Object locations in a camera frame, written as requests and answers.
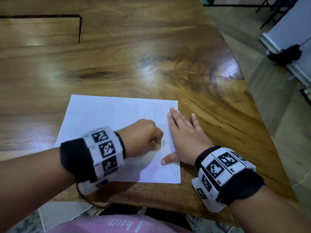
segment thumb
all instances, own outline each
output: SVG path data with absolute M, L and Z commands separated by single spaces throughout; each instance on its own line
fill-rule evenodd
M 165 156 L 162 160 L 161 160 L 161 164 L 162 165 L 166 165 L 166 164 L 169 164 L 169 163 L 175 163 L 175 162 L 178 162 L 178 157 L 177 157 L 177 154 L 176 154 L 176 151 L 171 153 L 171 154 L 168 154 L 167 156 Z

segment person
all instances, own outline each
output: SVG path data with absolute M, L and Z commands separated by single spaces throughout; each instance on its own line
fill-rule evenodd
M 178 110 L 167 115 L 175 152 L 161 160 L 162 165 L 184 162 L 195 165 L 205 150 L 214 147 L 194 114 L 192 123 Z M 163 132 L 150 120 L 139 120 L 117 131 L 126 155 L 136 157 L 154 150 Z M 6 232 L 41 205 L 75 183 L 59 158 L 60 148 L 0 162 L 0 227 Z M 291 207 L 267 186 L 261 185 L 250 197 L 235 199 L 229 205 L 233 217 L 245 232 L 311 232 L 310 220 Z M 59 225 L 51 232 L 189 232 L 166 221 L 148 216 L 104 215 Z

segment black and white square marker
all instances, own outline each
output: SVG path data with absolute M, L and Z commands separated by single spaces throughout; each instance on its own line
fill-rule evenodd
M 228 152 L 218 156 L 218 159 L 224 164 L 226 165 L 226 167 L 230 167 L 231 165 L 234 165 L 235 163 L 237 163 L 238 161 Z
M 240 156 L 238 153 L 231 151 L 230 153 L 232 153 L 233 155 L 235 155 L 238 159 L 246 161 L 246 159 L 244 159 L 242 156 Z
M 224 171 L 224 168 L 214 159 L 207 167 L 205 168 L 214 178 L 217 178 L 220 173 Z
M 104 160 L 102 164 L 103 164 L 104 172 L 107 172 L 108 170 L 113 169 L 116 166 L 118 166 L 116 156 L 112 156 Z
M 115 167 L 115 168 L 110 169 L 109 171 L 105 172 L 105 176 L 108 176 L 108 175 L 110 175 L 111 173 L 114 173 L 114 172 L 116 172 L 116 171 L 118 171 L 118 167 Z
M 212 185 L 210 184 L 210 182 L 208 181 L 208 179 L 204 175 L 202 176 L 202 183 L 206 187 L 208 192 L 210 192 L 211 188 L 212 188 Z
M 102 180 L 101 182 L 97 183 L 95 186 L 96 186 L 97 188 L 101 188 L 101 187 L 103 187 L 104 185 L 106 185 L 107 183 L 108 183 L 108 180 L 107 180 L 107 179 L 104 179 L 104 180 Z
M 108 139 L 108 136 L 105 133 L 105 131 L 93 133 L 92 137 L 93 137 L 95 143 Z
M 116 152 L 112 141 L 100 144 L 99 149 L 103 158 Z
M 206 195 L 204 194 L 203 190 L 201 188 L 196 189 L 197 193 L 201 197 L 201 199 L 207 199 Z

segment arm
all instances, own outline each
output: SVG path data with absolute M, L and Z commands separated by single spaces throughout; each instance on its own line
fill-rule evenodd
M 235 200 L 229 207 L 247 233 L 311 232 L 311 221 L 268 187 L 253 196 Z
M 176 151 L 162 159 L 163 165 L 178 161 L 195 165 L 197 157 L 214 146 L 203 132 L 194 114 L 191 123 L 180 111 L 171 108 L 168 121 Z M 249 198 L 235 199 L 229 207 L 245 232 L 311 232 L 310 220 L 302 213 L 291 207 L 268 187 L 262 186 L 258 189 Z
M 127 157 L 157 149 L 163 132 L 150 120 L 141 119 L 118 131 Z M 75 183 L 54 148 L 0 162 L 0 232 L 38 209 Z

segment forearm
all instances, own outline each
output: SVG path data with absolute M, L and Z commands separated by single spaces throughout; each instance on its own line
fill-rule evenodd
M 310 232 L 311 223 L 266 186 L 253 196 L 230 205 L 234 218 L 247 233 Z
M 59 148 L 0 162 L 0 232 L 75 183 Z

